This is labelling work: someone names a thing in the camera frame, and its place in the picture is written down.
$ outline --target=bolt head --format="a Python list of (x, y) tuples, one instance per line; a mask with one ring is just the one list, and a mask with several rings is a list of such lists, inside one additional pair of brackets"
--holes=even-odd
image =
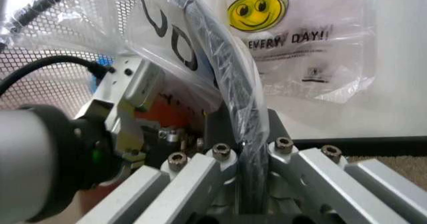
[(231, 149), (227, 144), (218, 143), (212, 148), (213, 158), (218, 161), (225, 161), (230, 157)]
[(339, 163), (343, 154), (339, 148), (332, 145), (324, 145), (321, 148), (321, 152), (330, 158), (334, 163)]
[(274, 143), (274, 149), (282, 154), (290, 154), (292, 152), (292, 148), (294, 147), (294, 142), (285, 137), (280, 137), (276, 139)]
[(183, 152), (176, 152), (169, 155), (167, 163), (172, 171), (179, 172), (187, 164), (187, 155)]
[(134, 72), (130, 69), (125, 69), (124, 74), (126, 74), (127, 76), (131, 76)]

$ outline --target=cable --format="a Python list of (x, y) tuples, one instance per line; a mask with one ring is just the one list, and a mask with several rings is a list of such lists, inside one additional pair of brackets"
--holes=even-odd
[(114, 72), (112, 67), (105, 67), (96, 62), (90, 62), (81, 58), (68, 55), (51, 56), (46, 58), (38, 59), (31, 62), (15, 72), (9, 74), (0, 82), (0, 97), (18, 80), (23, 78), (25, 75), (45, 66), (49, 66), (57, 63), (76, 63), (82, 65), (88, 69), (97, 79), (102, 79), (107, 72)]
[[(11, 33), (20, 33), (21, 29), (31, 23), (39, 14), (48, 10), (62, 0), (34, 0), (30, 7), (25, 7), (20, 10), (11, 21), (13, 27)], [(0, 43), (0, 53), (7, 48), (7, 43)]]

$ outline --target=robotic arm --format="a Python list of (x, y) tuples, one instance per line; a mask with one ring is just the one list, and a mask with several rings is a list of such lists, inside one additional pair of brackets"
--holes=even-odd
[[(218, 143), (231, 133), (221, 113), (197, 141), (198, 152), (210, 148), (204, 155), (171, 150), (160, 170), (146, 166), (134, 112), (150, 109), (163, 78), (150, 62), (122, 56), (74, 120), (49, 106), (0, 112), (0, 223), (45, 219), (76, 191), (124, 179), (79, 223), (427, 223), (424, 191), (377, 160), (348, 164), (328, 145), (299, 150), (271, 111), (280, 131), (268, 139), (265, 215), (238, 215), (239, 149), (232, 137)], [(158, 134), (178, 146), (176, 131)]]

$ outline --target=smiley face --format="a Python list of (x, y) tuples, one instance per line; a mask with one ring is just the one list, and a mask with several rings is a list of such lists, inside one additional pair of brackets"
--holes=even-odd
[(288, 0), (236, 0), (228, 8), (230, 25), (244, 32), (258, 32), (279, 23)]

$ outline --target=plastic bag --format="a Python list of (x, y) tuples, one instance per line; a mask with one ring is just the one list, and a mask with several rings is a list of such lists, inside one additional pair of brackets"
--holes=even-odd
[(167, 72), (164, 92), (182, 103), (214, 111), (224, 100), (244, 144), (246, 203), (260, 203), (269, 134), (260, 77), (244, 45), (200, 0), (34, 0), (3, 27), (9, 47), (138, 54)]
[(375, 0), (226, 0), (266, 95), (347, 102), (374, 80)]

